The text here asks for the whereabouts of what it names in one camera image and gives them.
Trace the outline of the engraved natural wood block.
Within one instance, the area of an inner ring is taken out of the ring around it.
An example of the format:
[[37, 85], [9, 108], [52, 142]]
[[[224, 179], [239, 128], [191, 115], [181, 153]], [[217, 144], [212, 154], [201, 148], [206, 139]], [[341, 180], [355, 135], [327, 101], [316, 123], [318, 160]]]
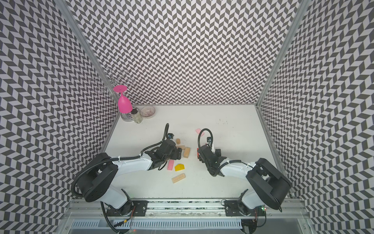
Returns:
[[175, 184], [175, 183], [177, 183], [177, 182], [179, 182], [179, 181], [181, 181], [185, 178], [186, 178], [186, 175], [184, 173], [179, 174], [179, 175], [172, 178], [172, 183]]

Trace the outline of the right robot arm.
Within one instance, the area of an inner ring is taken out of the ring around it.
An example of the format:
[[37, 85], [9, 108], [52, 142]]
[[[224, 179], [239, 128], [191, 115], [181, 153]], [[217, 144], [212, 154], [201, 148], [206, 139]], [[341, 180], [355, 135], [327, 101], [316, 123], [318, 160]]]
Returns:
[[281, 211], [281, 205], [290, 189], [290, 180], [264, 158], [257, 162], [231, 160], [221, 156], [220, 150], [212, 151], [207, 144], [197, 149], [198, 159], [206, 165], [209, 174], [245, 179], [250, 188], [244, 190], [237, 200], [237, 209], [250, 215], [263, 205]]

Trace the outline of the natural wood arch block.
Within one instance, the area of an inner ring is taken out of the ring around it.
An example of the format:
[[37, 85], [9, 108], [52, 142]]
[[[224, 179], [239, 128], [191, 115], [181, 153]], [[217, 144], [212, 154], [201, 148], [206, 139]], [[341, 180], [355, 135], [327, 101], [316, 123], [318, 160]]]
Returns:
[[190, 147], [186, 147], [186, 148], [184, 149], [183, 157], [184, 157], [184, 158], [188, 158], [189, 155], [190, 155], [190, 152], [191, 152], [191, 148], [190, 148]]

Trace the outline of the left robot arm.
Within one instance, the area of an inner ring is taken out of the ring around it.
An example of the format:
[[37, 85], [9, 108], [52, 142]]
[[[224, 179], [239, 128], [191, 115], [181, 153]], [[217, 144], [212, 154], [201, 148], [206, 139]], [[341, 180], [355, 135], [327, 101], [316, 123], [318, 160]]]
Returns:
[[167, 161], [181, 157], [182, 149], [172, 139], [148, 146], [134, 157], [112, 158], [100, 153], [76, 175], [71, 193], [86, 202], [100, 201], [119, 215], [128, 216], [134, 208], [133, 201], [124, 189], [112, 185], [114, 179], [138, 171], [162, 170]]

